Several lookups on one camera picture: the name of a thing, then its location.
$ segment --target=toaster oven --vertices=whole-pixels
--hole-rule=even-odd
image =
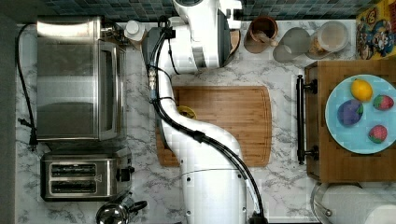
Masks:
[[[37,139],[102,141],[120,135],[123,31],[99,16],[37,22]]]
[[[354,153],[329,132],[325,109],[332,90],[348,77],[373,75],[396,87],[396,63],[381,61],[319,61],[297,79],[298,159],[307,174],[322,183],[396,180],[396,145],[372,154]]]

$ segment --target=power cord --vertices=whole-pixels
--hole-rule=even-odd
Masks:
[[[31,128],[29,146],[30,146],[30,149],[32,151],[35,151],[35,148],[36,148],[36,146],[38,144],[37,135],[36,135],[37,128],[35,127],[35,118],[33,116],[33,111],[32,111],[32,106],[31,106],[31,103],[30,103],[30,98],[29,98],[29,95],[28,95],[28,92],[27,92],[27,89],[26,89],[26,84],[25,84],[25,81],[24,81],[24,78],[23,78],[23,72],[22,72],[22,69],[21,69],[21,55],[20,55],[21,35],[22,35],[23,31],[29,25],[32,25],[32,24],[35,24],[35,23],[27,23],[27,24],[23,25],[22,28],[20,29],[19,33],[18,33],[18,36],[17,36],[17,39],[16,39],[16,44],[15,44],[16,45],[15,60],[17,61],[18,73],[20,75],[20,80],[21,80],[21,84],[22,84],[23,94],[25,96],[27,108],[28,108],[28,111],[29,111],[29,119],[30,119],[30,122],[28,122],[28,121],[26,121],[26,119],[18,118],[18,122],[21,125],[24,125],[24,126],[27,126],[27,127]]]
[[[163,18],[160,18],[159,26],[160,26],[161,22],[164,22]],[[263,213],[262,199],[260,196],[259,189],[257,188],[256,182],[254,181],[254,178],[253,178],[251,172],[246,167],[246,165],[242,162],[242,160],[235,153],[233,153],[229,148],[227,148],[226,146],[224,146],[217,140],[206,136],[204,133],[191,130],[183,125],[176,123],[164,111],[162,104],[161,104],[161,100],[160,100],[161,97],[159,95],[159,83],[158,83],[158,81],[159,81],[158,80],[158,70],[159,70],[158,69],[159,68],[158,60],[159,60],[159,56],[161,54],[161,49],[163,46],[163,41],[165,40],[165,36],[169,34],[169,33],[167,34],[167,32],[166,32],[167,31],[166,28],[169,28],[169,25],[168,25],[169,23],[168,22],[164,22],[164,23],[165,23],[165,27],[164,27],[165,32],[162,33],[161,37],[157,41],[157,43],[154,47],[154,51],[152,51],[152,53],[151,53],[150,63],[148,64],[148,68],[149,67],[155,68],[155,78],[153,80],[155,82],[154,86],[156,89],[156,91],[155,91],[156,99],[152,99],[152,101],[151,101],[151,103],[154,105],[154,109],[156,110],[156,112],[160,116],[160,118],[162,120],[164,120],[166,123],[168,123],[169,125],[171,125],[173,128],[189,135],[194,140],[196,140],[200,143],[205,142],[206,144],[209,144],[210,146],[212,146],[213,148],[218,150],[220,153],[222,153],[225,157],[227,157],[229,159],[229,161],[235,166],[235,168],[240,171],[240,174],[242,175],[242,177],[244,177],[244,179],[247,181],[247,183],[248,183],[248,180],[250,181],[250,183],[252,185],[251,187],[253,187],[253,191],[255,194],[255,197],[253,195],[252,195],[252,197],[256,198],[257,204],[259,206],[260,213],[254,212],[252,217],[249,219],[248,224],[268,224],[268,219],[264,216],[264,213]]]

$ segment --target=black cable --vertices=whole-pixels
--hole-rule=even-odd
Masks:
[[[38,144],[37,142],[37,135],[36,135],[36,127],[35,127],[35,118],[33,116],[33,111],[32,111],[32,106],[30,103],[30,98],[26,89],[26,84],[23,78],[23,72],[21,69],[21,55],[20,55],[20,41],[21,41],[21,34],[23,33],[23,31],[29,26],[32,25],[34,23],[27,23],[25,25],[22,26],[22,28],[20,29],[17,39],[16,39],[16,53],[15,53],[15,60],[17,62],[17,67],[18,67],[18,73],[20,75],[20,80],[21,80],[21,84],[22,84],[22,89],[23,89],[23,94],[25,96],[25,100],[26,100],[26,104],[27,104],[27,108],[29,111],[29,119],[30,119],[30,123],[28,123],[25,119],[18,119],[18,121],[21,123],[21,125],[25,125],[31,128],[30,131],[30,140],[29,140],[29,145],[32,149],[32,151],[35,150],[35,146]]]
[[[169,45],[169,50],[168,50],[168,54],[171,57],[171,63],[172,63],[172,67],[174,67],[175,73],[180,75],[180,73],[176,70],[175,68],[175,63],[173,61],[173,56],[172,56],[172,48],[171,48],[171,39],[168,39],[168,45]]]
[[[153,62],[153,66],[155,66],[157,68],[158,68],[158,60],[159,60],[159,57],[161,54],[161,49],[162,49],[163,41],[164,41],[164,39],[162,38],[163,36],[164,36],[164,33],[162,33],[160,39],[158,40],[158,42],[156,43],[156,45],[154,47],[154,51],[152,52],[153,54],[154,53],[157,54],[156,61]],[[156,70],[156,76],[157,76],[156,77],[157,100],[153,101],[152,103],[153,103],[154,109],[156,110],[157,114],[160,116],[160,118],[162,120],[164,120],[166,123],[171,125],[171,127],[175,128],[176,130],[183,132],[183,133],[187,134],[188,136],[192,137],[193,139],[197,140],[195,135],[197,133],[201,133],[201,132],[191,130],[183,125],[176,123],[164,111],[161,101],[158,100],[158,99],[160,99],[158,70]],[[200,142],[205,142],[206,144],[212,146],[214,149],[218,150],[222,155],[224,155],[235,166],[235,168],[241,173],[241,175],[244,177],[245,180],[247,180],[249,178],[251,184],[253,185],[253,188],[254,188],[254,191],[256,194],[256,198],[257,198],[258,204],[259,204],[259,209],[261,211],[260,214],[255,214],[255,215],[265,219],[264,218],[264,210],[263,210],[263,206],[262,206],[262,198],[260,197],[259,189],[257,187],[256,182],[254,181],[253,175],[251,174],[249,169],[246,167],[246,165],[243,163],[243,161],[234,152],[232,152],[229,148],[224,146],[219,141],[217,141],[209,136],[206,136],[204,133],[201,133],[201,134],[203,135],[203,137],[202,138],[200,137],[200,139],[201,139]]]

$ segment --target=tray handle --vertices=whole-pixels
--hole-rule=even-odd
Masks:
[[[302,75],[297,78],[297,158],[300,165],[304,165],[305,156],[312,156],[314,160],[319,159],[318,146],[313,146],[311,150],[305,151],[304,146],[304,90],[318,93],[318,80],[313,79],[311,83],[304,84]]]

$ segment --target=wooden cutting board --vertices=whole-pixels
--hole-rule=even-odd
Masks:
[[[177,105],[191,108],[198,120],[231,133],[242,148],[247,166],[265,166],[270,158],[272,117],[265,87],[174,87]],[[178,166],[177,158],[163,145],[158,128],[157,155],[163,166]]]

